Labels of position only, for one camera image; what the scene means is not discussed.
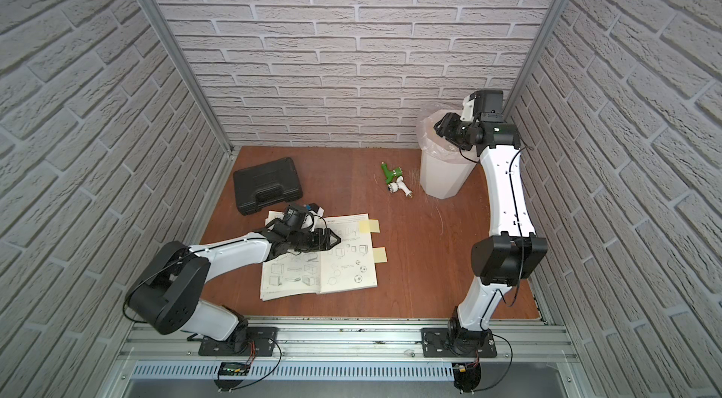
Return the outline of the drawing instruction book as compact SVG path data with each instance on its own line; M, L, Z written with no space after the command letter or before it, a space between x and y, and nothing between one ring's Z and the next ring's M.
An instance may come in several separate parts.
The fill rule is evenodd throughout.
M367 214L317 219L341 238L329 251L286 253L262 265L261 300L302 294L330 294L378 285L372 256L372 234L359 232Z

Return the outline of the yellow sticky note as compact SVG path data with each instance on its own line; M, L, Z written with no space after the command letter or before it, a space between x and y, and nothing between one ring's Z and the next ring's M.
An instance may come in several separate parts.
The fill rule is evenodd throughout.
M364 221L359 221L358 229L363 234L379 234L380 224L377 219L364 219Z
M373 262L375 264L383 264L387 262L387 251L384 247L372 249Z

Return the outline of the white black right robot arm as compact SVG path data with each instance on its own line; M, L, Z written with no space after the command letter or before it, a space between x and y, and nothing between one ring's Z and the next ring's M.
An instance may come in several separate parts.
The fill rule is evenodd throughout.
M496 307L511 289L528 278L547 253L526 213L520 173L521 153L528 147L517 127L454 112L434 125L437 135L460 149L475 149L485 175L490 204L489 236L471 250L474 274L469 291L449 320L447 343L474 348L490 337Z

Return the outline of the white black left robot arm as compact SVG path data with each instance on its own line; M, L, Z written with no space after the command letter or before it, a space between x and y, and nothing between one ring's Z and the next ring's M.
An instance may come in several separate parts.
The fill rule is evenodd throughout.
M185 331L225 342L241 329L241 317L201 298L208 281L287 253L329 251L341 238L329 228L279 235L267 229L207 245L172 241L158 251L124 298L124 308L162 335Z

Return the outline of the white trash bin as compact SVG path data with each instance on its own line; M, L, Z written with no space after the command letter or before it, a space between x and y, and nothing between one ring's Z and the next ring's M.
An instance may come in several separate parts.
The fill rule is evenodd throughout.
M429 196L445 200L455 196L479 164L479 158L458 148L424 147L419 183Z

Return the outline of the black plastic tool case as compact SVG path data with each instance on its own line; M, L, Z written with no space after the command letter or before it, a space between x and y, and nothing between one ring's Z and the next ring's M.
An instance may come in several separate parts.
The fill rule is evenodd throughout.
M290 157L238 170L232 179L236 208L244 216L303 197L298 172Z

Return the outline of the green plastic tap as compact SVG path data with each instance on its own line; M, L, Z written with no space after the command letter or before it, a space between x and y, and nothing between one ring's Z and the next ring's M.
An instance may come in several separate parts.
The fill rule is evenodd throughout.
M385 176L385 183L387 185L395 183L403 175L402 169L400 167L391 169L387 166L387 163L385 162L381 163L381 168Z

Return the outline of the white plastic tap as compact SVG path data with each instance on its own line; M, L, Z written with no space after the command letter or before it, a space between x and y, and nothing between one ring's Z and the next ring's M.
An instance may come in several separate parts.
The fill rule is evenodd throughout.
M407 198L413 197L413 192L406 186L402 176L398 176L395 180L390 182L387 185L387 188L391 193L402 192Z

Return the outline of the small green circuit board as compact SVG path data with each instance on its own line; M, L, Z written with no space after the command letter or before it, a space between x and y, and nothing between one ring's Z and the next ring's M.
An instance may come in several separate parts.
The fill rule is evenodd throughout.
M240 362L222 362L218 369L218 377L245 377L248 375L250 366Z

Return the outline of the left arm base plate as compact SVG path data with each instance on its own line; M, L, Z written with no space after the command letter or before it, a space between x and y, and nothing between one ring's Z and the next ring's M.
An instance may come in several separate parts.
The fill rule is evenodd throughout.
M203 337L199 347L201 357L270 357L276 350L274 340L277 327L245 327L235 330L229 339L220 342Z

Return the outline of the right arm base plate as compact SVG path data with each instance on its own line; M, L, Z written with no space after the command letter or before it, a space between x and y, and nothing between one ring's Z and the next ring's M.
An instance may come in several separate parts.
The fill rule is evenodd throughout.
M451 333L448 328L423 328L420 334L425 358L493 359L498 355L490 330L469 331L462 328Z

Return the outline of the aluminium front rail frame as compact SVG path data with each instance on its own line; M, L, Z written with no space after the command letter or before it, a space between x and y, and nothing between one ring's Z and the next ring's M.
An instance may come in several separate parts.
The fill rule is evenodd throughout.
M147 325L129 332L105 383L101 397L122 397L135 381L185 380L267 385L280 380L439 381L451 382L465 364L481 369L481 387L498 392L519 385L521 370L549 367L567 397L590 397L592 387L566 328L540 321L500 320L491 326L498 355L493 359L425 358L423 328L447 328L441 319L356 319L256 316L249 327L277 327L276 350L270 357L201 357L201 338L177 332L160 335ZM245 377L221 377L222 362L247 363Z

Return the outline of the right aluminium corner post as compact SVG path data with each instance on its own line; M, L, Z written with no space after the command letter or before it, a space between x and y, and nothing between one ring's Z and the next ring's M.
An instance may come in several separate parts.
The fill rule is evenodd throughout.
M543 50L545 49L549 39L552 37L554 29L556 28L568 1L570 0L551 1L547 12L545 13L545 17L541 22L540 29L531 44L526 60L522 65L513 88L511 88L511 93L505 101L502 112L502 117L505 120L511 117L511 112L523 93L526 81L532 76L534 68L543 56Z

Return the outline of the aluminium corner post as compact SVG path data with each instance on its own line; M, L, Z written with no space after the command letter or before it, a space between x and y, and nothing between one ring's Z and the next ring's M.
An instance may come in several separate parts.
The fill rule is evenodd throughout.
M167 19L164 17L159 3L157 3L156 0L137 0L137 2L141 10L145 13L150 26L152 26L152 29L158 36L163 48L167 52L167 56L171 59L171 62L180 74L180 78L186 85L193 101L195 101L199 107L199 110L209 125L212 134L214 134L214 137L220 143L220 146L225 154L228 157L232 157L234 154L234 147L231 144L226 131L223 129L217 115L215 114L211 103L208 101L205 93L203 93L199 80L184 55L182 47L176 39L176 36L173 35L171 27Z
M511 93L505 101L502 112L502 117L505 120L511 117L511 112L523 93L526 81L532 76L534 68L543 56L543 50L545 49L549 39L552 37L554 29L556 28L568 1L570 0L551 1L547 12L545 13L545 17L541 22L540 29L531 44L526 60L522 65L513 88L511 88Z

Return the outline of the left aluminium corner post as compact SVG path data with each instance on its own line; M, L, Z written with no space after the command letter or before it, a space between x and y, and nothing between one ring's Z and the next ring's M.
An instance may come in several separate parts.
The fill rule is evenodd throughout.
M184 55L182 47L176 39L176 36L173 35L171 27L167 19L164 17L159 3L157 3L156 0L137 0L137 2L141 10L145 13L150 26L152 26L152 29L158 36L163 48L167 52L167 56L171 59L171 62L180 74L180 78L186 85L193 101L195 101L199 107L199 110L209 125L212 134L214 134L214 137L220 143L220 146L225 154L228 157L232 157L234 154L234 147L231 144L226 131L223 129L217 115L215 114L211 103L208 101L205 93L203 93L199 80Z

